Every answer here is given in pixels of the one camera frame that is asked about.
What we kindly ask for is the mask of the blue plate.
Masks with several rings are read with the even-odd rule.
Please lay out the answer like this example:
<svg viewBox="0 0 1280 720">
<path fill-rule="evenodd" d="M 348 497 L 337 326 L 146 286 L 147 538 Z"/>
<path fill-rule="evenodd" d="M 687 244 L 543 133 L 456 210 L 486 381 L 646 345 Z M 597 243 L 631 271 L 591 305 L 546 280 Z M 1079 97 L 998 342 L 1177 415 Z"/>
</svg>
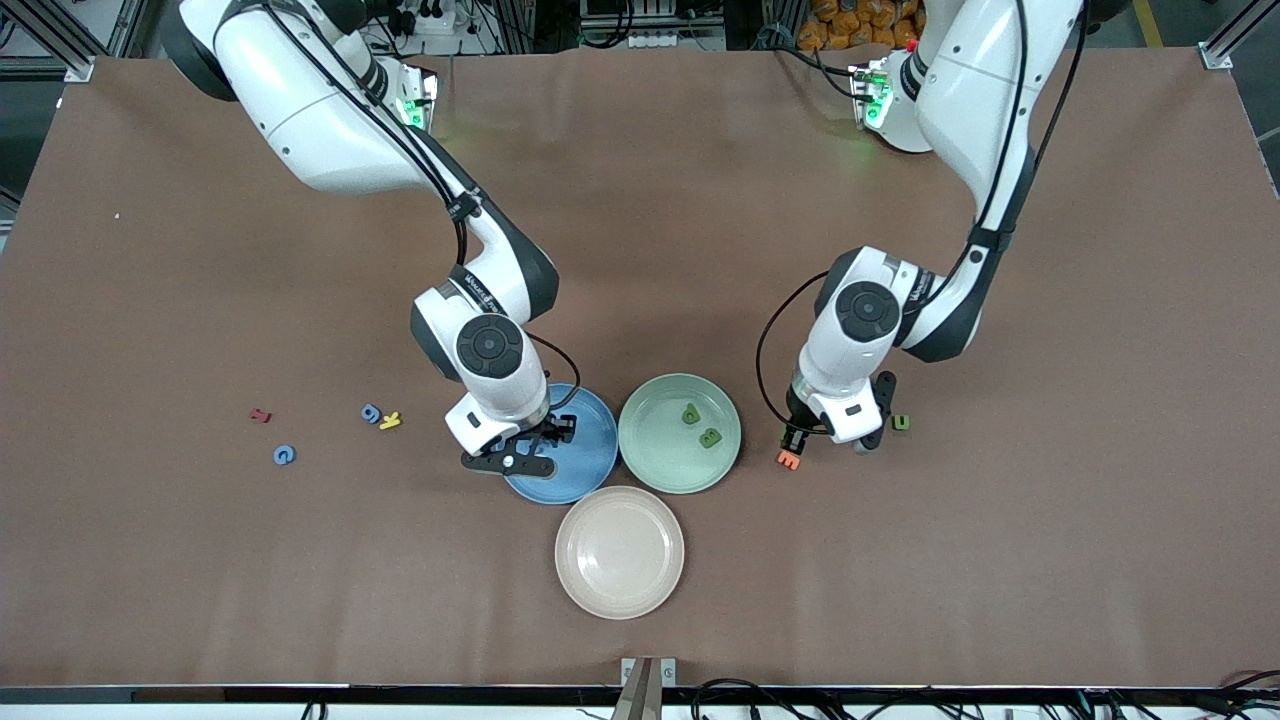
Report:
<svg viewBox="0 0 1280 720">
<path fill-rule="evenodd" d="M 620 442 L 613 413 L 590 389 L 581 388 L 556 414 L 576 416 L 576 432 L 570 442 L 538 443 L 536 456 L 556 465 L 552 477 L 513 475 L 507 484 L 520 496 L 544 505 L 580 501 L 599 489 L 617 462 Z"/>
</svg>

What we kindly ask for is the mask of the green plate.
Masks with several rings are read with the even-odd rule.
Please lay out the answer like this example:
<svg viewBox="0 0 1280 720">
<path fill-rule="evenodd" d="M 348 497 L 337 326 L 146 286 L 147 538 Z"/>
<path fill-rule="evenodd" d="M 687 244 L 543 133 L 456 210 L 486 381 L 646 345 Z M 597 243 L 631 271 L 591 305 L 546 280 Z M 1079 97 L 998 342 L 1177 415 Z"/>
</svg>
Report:
<svg viewBox="0 0 1280 720">
<path fill-rule="evenodd" d="M 695 404 L 701 421 L 686 425 L 681 413 Z M 717 428 L 723 439 L 703 448 L 698 438 Z M 639 386 L 618 420 L 620 452 L 636 479 L 663 493 L 695 495 L 732 470 L 742 445 L 742 425 L 730 396 L 700 375 L 671 373 Z"/>
</svg>

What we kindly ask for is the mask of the beige plate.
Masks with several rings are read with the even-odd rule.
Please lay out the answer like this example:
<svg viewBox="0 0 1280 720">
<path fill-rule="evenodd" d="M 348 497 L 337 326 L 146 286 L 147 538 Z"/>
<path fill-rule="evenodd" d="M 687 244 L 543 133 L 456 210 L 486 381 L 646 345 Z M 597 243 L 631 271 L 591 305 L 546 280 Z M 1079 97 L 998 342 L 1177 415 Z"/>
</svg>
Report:
<svg viewBox="0 0 1280 720">
<path fill-rule="evenodd" d="M 580 609 L 605 620 L 631 620 L 659 609 L 677 588 L 684 532 L 655 495 L 605 487 L 564 515 L 554 561 L 561 585 Z"/>
</svg>

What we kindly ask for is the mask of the brown table cover sheet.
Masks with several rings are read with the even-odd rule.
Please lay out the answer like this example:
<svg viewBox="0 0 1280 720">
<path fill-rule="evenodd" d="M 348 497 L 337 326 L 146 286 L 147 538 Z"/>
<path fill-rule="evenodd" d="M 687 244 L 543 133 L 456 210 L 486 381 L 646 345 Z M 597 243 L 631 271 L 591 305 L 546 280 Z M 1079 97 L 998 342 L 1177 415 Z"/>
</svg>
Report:
<svg viewBox="0 0 1280 720">
<path fill-rule="evenodd" d="M 666 497 L 676 592 L 582 611 L 564 510 L 460 465 L 461 389 L 410 333 L 454 256 L 431 193 L 312 191 L 170 63 L 105 61 L 64 90 L 0 254 L 0 684 L 1280 669 L 1280 201 L 1229 76 L 1085 53 L 972 346 L 895 354 L 910 430 L 810 439 L 788 471 L 767 318 L 861 245 L 950 269 L 964 183 L 768 53 L 436 67 L 447 147 L 559 270 L 532 329 L 612 407 L 686 372 L 739 410 L 732 470 Z"/>
</svg>

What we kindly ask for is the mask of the orange objects pile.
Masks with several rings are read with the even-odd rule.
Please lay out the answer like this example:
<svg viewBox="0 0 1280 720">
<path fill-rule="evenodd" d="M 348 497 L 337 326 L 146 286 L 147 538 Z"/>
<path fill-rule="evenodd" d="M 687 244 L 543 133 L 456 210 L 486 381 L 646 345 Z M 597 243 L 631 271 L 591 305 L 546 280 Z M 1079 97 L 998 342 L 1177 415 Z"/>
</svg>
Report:
<svg viewBox="0 0 1280 720">
<path fill-rule="evenodd" d="M 803 53 L 868 44 L 913 49 L 927 22 L 923 0 L 808 0 L 795 44 Z"/>
</svg>

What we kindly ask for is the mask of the white square power strip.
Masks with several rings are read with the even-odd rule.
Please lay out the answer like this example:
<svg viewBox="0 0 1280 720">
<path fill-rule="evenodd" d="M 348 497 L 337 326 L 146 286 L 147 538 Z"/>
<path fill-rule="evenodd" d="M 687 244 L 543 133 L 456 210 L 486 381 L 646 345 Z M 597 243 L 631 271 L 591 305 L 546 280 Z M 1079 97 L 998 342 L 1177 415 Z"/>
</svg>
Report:
<svg viewBox="0 0 1280 720">
<path fill-rule="evenodd" d="M 452 36 L 458 23 L 454 0 L 404 0 L 387 19 L 388 28 L 397 37 Z"/>
</svg>

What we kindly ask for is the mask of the aluminium frame corner post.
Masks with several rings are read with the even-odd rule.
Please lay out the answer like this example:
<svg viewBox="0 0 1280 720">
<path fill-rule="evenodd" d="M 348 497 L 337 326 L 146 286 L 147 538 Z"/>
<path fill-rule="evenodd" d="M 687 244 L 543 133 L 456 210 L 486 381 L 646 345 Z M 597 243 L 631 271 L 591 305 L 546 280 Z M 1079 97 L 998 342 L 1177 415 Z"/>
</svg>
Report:
<svg viewBox="0 0 1280 720">
<path fill-rule="evenodd" d="M 1272 14 L 1280 13 L 1280 0 L 1247 0 L 1210 37 L 1197 44 L 1207 70 L 1230 70 L 1231 53 L 1236 51 Z"/>
<path fill-rule="evenodd" d="M 47 60 L 0 56 L 0 77 L 90 79 L 93 60 L 105 49 L 58 0 L 0 0 L 0 10 L 49 55 Z"/>
</svg>

